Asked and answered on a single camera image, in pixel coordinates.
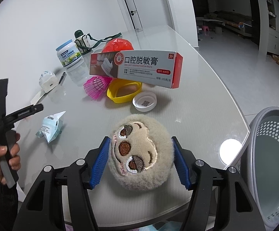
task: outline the pink plastic basket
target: pink plastic basket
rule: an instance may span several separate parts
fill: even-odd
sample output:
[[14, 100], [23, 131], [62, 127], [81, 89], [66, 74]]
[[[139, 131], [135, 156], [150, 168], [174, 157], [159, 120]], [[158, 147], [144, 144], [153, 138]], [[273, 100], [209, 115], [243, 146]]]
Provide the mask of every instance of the pink plastic basket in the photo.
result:
[[107, 90], [111, 80], [111, 77], [95, 76], [84, 84], [84, 90], [92, 99], [97, 100]]

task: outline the barcode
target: barcode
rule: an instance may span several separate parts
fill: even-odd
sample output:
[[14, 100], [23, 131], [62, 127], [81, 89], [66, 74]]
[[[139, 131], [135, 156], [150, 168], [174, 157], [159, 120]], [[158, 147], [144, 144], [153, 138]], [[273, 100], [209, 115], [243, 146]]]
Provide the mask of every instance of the barcode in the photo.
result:
[[150, 103], [150, 102], [148, 102], [148, 101], [144, 101], [144, 102], [142, 103], [142, 106], [147, 107], [147, 106], [149, 105], [149, 103]]

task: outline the white box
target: white box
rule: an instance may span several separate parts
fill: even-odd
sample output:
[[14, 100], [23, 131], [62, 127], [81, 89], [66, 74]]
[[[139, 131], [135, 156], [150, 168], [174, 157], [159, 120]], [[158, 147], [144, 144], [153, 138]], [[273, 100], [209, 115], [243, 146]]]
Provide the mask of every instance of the white box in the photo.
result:
[[183, 57], [174, 51], [124, 50], [91, 55], [90, 74], [178, 88]]

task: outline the gray laundry basket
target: gray laundry basket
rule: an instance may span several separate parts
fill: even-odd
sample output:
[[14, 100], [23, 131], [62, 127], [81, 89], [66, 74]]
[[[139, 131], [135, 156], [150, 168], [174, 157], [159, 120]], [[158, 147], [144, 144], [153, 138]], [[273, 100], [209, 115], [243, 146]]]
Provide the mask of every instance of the gray laundry basket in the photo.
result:
[[250, 127], [251, 140], [241, 159], [241, 175], [270, 231], [279, 224], [279, 108], [263, 109]]

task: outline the red plastic bag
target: red plastic bag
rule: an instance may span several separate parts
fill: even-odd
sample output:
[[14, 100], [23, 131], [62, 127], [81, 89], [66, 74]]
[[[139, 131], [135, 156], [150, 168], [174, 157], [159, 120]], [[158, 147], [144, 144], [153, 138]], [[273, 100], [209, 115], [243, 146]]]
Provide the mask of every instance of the red plastic bag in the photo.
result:
[[102, 53], [121, 50], [134, 50], [134, 48], [128, 40], [116, 38], [107, 42], [104, 49], [102, 50]]

